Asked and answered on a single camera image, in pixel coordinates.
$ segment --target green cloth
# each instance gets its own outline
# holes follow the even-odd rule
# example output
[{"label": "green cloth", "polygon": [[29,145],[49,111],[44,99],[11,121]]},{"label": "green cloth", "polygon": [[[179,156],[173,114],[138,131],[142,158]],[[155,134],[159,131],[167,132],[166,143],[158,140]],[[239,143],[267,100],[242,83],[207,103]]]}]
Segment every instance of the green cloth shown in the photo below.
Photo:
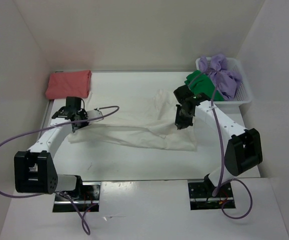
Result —
[{"label": "green cloth", "polygon": [[[199,74],[201,74],[201,71],[199,70],[194,71],[193,73],[189,74],[186,77],[187,80],[184,81],[184,83],[188,86],[191,83],[191,81],[194,80],[193,84],[189,86],[191,92],[193,92],[194,95],[204,93],[209,98],[212,98],[215,90],[215,85],[213,84],[211,79],[205,74],[201,74],[198,78],[196,78]],[[214,101],[217,102],[224,101],[224,98],[221,96],[218,90],[214,95]]]}]

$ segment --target cable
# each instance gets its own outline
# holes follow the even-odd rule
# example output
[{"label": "cable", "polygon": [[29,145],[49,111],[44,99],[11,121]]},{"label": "cable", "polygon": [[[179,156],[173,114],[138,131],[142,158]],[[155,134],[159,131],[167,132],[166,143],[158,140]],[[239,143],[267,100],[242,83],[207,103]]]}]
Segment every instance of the cable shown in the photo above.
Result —
[{"label": "cable", "polygon": [[83,109],[85,109],[85,107],[86,107],[85,100],[83,100],[82,98],[81,98],[81,100],[83,102]]},{"label": "cable", "polygon": [[232,182],[232,181],[237,181],[237,182],[241,183],[241,184],[244,186],[244,188],[246,189],[246,191],[248,192],[249,197],[250,197],[250,206],[249,206],[249,209],[248,209],[248,211],[247,211],[244,215],[242,215],[242,216],[230,216],[230,215],[228,215],[228,214],[225,212],[225,210],[224,210],[225,205],[226,205],[227,203],[233,201],[233,200],[228,200],[228,201],[225,201],[225,202],[221,205],[221,210],[222,210],[223,214],[224,214],[226,217],[228,217],[228,218],[230,218],[230,219],[239,220],[239,219],[243,219],[244,217],[246,217],[246,216],[251,212],[251,209],[253,208],[253,205],[254,205],[254,200],[253,200],[253,196],[251,195],[251,192],[250,192],[249,188],[246,186],[246,184],[245,184],[243,181],[241,181],[240,179],[237,179],[237,178],[232,179],[230,182]]},{"label": "cable", "polygon": [[[94,117],[94,118],[90,118],[90,119],[84,119],[84,120],[76,120],[76,121],[63,122],[63,123],[59,123],[59,124],[56,124],[56,125],[53,125],[53,126],[48,126],[48,127],[45,127],[45,128],[41,128],[41,129],[38,129],[38,130],[33,130],[33,131],[28,131],[28,132],[25,132],[25,133],[21,133],[21,134],[19,134],[19,135],[16,135],[16,136],[13,136],[13,137],[8,138],[7,140],[4,140],[3,142],[0,143],[0,147],[3,146],[3,145],[5,145],[6,143],[12,141],[12,140],[15,140],[15,139],[18,139],[18,138],[21,138],[21,137],[24,137],[24,136],[27,136],[27,135],[30,135],[30,134],[35,134],[35,133],[47,131],[47,130],[50,130],[50,129],[53,129],[53,128],[56,128],[56,127],[61,127],[61,126],[63,126],[63,125],[79,124],[79,123],[84,123],[84,122],[90,122],[90,121],[95,121],[95,120],[103,119],[103,118],[106,118],[106,117],[108,117],[108,116],[116,113],[116,112],[119,110],[119,106],[116,106],[116,105],[100,107],[99,110],[102,110],[102,109],[111,109],[111,108],[116,108],[116,109],[115,109],[114,111],[108,113],[108,114],[103,115],[103,116],[98,116],[98,117]],[[4,192],[0,191],[0,195],[5,196],[5,197],[7,197],[7,198],[13,198],[13,199],[25,199],[25,198],[36,197],[36,196],[39,196],[39,195],[41,195],[41,194],[15,196],[15,195],[10,195],[10,194],[7,194],[7,193],[4,193]]]},{"label": "cable", "polygon": [[[216,73],[218,73],[218,74],[221,74],[221,72],[216,71],[216,70],[213,70],[213,69],[209,69],[209,71],[210,71],[210,72],[216,72]],[[231,181],[237,181],[237,182],[241,183],[241,184],[245,187],[245,189],[246,189],[246,191],[248,192],[249,197],[250,197],[250,207],[249,207],[248,211],[247,211],[244,215],[242,215],[242,216],[230,216],[230,215],[228,215],[227,213],[225,213],[225,211],[224,211],[224,206],[225,206],[228,202],[230,202],[231,200],[230,200],[230,201],[225,201],[225,202],[223,202],[222,205],[221,205],[221,210],[222,210],[223,214],[224,214],[226,217],[228,217],[228,218],[230,218],[230,219],[238,220],[238,219],[243,219],[244,217],[246,217],[246,216],[251,212],[251,209],[253,208],[253,197],[252,197],[252,195],[251,195],[251,192],[250,192],[249,188],[246,186],[246,184],[244,184],[244,183],[243,183],[241,180],[239,180],[239,179],[234,178],[234,179],[232,179],[232,180],[230,180],[230,181],[226,181],[226,182],[222,183],[223,178],[224,178],[224,172],[225,172],[225,149],[224,149],[224,142],[223,142],[223,137],[222,137],[222,133],[221,133],[221,128],[220,128],[219,120],[218,120],[218,117],[217,117],[216,110],[215,110],[215,108],[214,108],[214,99],[215,99],[215,94],[216,94],[216,91],[217,91],[218,87],[219,87],[219,82],[218,82],[217,79],[216,79],[216,86],[215,86],[215,88],[214,88],[214,91],[213,91],[213,93],[212,93],[212,98],[211,98],[211,108],[212,108],[212,113],[213,113],[213,116],[214,116],[216,128],[217,128],[218,135],[219,135],[219,141],[220,141],[221,170],[220,170],[220,177],[219,177],[218,185],[217,185],[216,188],[213,190],[212,196],[213,196],[213,197],[217,196],[217,194],[218,194],[218,192],[219,192],[219,190],[220,190],[220,188],[221,188],[222,185],[225,185],[225,184],[227,184],[227,183],[230,183]]]},{"label": "cable", "polygon": [[67,195],[65,194],[64,192],[59,192],[59,193],[56,193],[56,195],[58,196],[61,196],[67,200],[69,200],[69,202],[71,203],[71,205],[73,206],[74,210],[77,212],[77,214],[79,215],[80,219],[81,219],[81,224],[82,224],[82,228],[84,230],[84,232],[89,236],[91,234],[91,231],[90,231],[90,227],[87,223],[87,221],[85,220],[85,216],[86,216],[86,213],[92,208],[94,207],[95,205],[97,204],[91,204],[89,207],[87,207],[87,209],[83,212],[83,215],[81,215],[78,207],[75,205],[74,201]]},{"label": "cable", "polygon": [[201,73],[199,73],[198,76],[196,76],[191,82],[189,82],[188,84],[188,88],[190,89],[190,86],[195,82],[196,79],[198,79],[202,74],[207,74],[209,72],[212,72],[213,70],[212,69],[207,69],[206,71],[202,71]]}]

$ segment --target white wall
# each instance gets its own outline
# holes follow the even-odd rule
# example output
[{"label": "white wall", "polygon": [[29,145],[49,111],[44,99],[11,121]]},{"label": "white wall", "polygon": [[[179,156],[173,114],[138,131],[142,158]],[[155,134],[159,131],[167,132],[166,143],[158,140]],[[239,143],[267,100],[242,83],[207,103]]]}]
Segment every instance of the white wall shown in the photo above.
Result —
[{"label": "white wall", "polygon": [[[47,101],[50,67],[12,0],[0,0],[0,142],[37,129]],[[15,189],[13,156],[37,136],[15,140],[0,150],[0,189]],[[0,196],[0,232],[10,199]]]},{"label": "white wall", "polygon": [[264,0],[15,0],[54,70],[192,70],[235,57]]},{"label": "white wall", "polygon": [[289,233],[289,1],[265,1],[238,58],[255,98],[241,108],[243,119],[260,132],[260,170],[272,177]]}]

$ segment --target purple cloth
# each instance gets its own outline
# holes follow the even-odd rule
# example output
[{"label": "purple cloth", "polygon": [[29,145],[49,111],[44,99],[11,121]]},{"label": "purple cloth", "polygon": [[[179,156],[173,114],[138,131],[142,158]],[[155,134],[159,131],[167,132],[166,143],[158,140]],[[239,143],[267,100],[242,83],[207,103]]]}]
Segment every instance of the purple cloth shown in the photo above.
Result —
[{"label": "purple cloth", "polygon": [[207,58],[202,56],[198,62],[198,66],[201,72],[207,73],[215,86],[217,85],[217,82],[219,83],[218,90],[224,100],[230,101],[234,99],[242,82],[242,76],[238,72],[228,70],[228,61],[225,55],[214,55],[210,60],[209,66]]}]

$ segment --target red wire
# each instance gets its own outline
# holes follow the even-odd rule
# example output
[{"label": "red wire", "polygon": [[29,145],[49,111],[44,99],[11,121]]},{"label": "red wire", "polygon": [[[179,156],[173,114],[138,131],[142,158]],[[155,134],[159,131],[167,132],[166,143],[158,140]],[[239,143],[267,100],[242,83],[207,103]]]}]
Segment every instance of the red wire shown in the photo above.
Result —
[{"label": "red wire", "polygon": [[90,193],[89,193],[89,192],[87,192],[86,194],[88,194],[88,196],[89,196],[89,198],[90,198],[90,203],[91,203],[91,204],[93,204],[93,199],[92,199],[92,197],[91,197]]},{"label": "red wire", "polygon": [[221,192],[225,195],[225,200],[222,202],[222,204],[224,204],[228,200],[229,196],[224,190],[221,190]]}]

